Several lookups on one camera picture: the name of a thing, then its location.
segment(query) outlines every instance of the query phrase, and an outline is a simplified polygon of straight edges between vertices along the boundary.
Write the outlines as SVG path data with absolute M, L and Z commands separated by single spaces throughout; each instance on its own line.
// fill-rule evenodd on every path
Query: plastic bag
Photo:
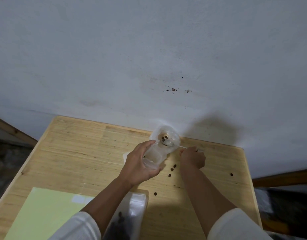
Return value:
M 148 198 L 144 193 L 128 192 L 111 218 L 103 240 L 138 240 Z
M 180 145 L 179 134 L 168 125 L 157 127 L 149 139 L 156 141 L 144 154 L 143 158 L 144 165 L 150 169 L 157 169 L 167 158 L 167 154 L 175 151 Z

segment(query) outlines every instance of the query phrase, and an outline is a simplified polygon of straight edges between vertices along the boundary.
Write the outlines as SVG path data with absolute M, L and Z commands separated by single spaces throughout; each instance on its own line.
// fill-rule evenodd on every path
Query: white shirt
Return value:
M 99 240 L 100 230 L 95 220 L 86 212 L 73 215 L 48 240 Z M 212 226 L 208 240 L 272 240 L 247 214 L 239 208 L 221 216 Z

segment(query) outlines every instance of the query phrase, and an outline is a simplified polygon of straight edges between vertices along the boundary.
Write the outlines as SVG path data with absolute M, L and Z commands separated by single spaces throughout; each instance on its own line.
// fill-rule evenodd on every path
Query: hand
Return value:
M 127 180 L 131 187 L 141 184 L 143 181 L 147 181 L 159 174 L 161 170 L 160 168 L 155 170 L 147 169 L 142 161 L 144 153 L 155 142 L 156 141 L 154 140 L 142 142 L 128 154 L 126 163 L 121 170 L 119 177 L 123 180 Z
M 203 152 L 198 152 L 197 147 L 188 147 L 187 149 L 180 150 L 180 163 L 181 165 L 192 165 L 198 169 L 205 166 L 206 157 Z

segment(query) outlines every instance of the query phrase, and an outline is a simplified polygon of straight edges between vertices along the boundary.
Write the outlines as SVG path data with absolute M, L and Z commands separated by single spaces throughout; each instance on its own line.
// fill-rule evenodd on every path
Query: light green paper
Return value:
M 32 188 L 5 240 L 47 240 L 92 197 Z

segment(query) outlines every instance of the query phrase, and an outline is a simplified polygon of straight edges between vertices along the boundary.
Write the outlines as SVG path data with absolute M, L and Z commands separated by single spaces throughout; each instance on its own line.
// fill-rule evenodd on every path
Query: wooden table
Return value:
M 147 141 L 149 135 L 149 131 L 55 117 L 0 200 L 0 239 L 4 239 L 32 187 L 95 196 L 118 176 L 123 153 Z M 182 138 L 182 145 L 197 145 L 205 151 L 202 171 L 261 225 L 243 149 L 189 138 Z M 183 188 L 177 150 L 165 165 L 157 177 L 139 186 L 149 196 L 140 238 L 205 239 Z

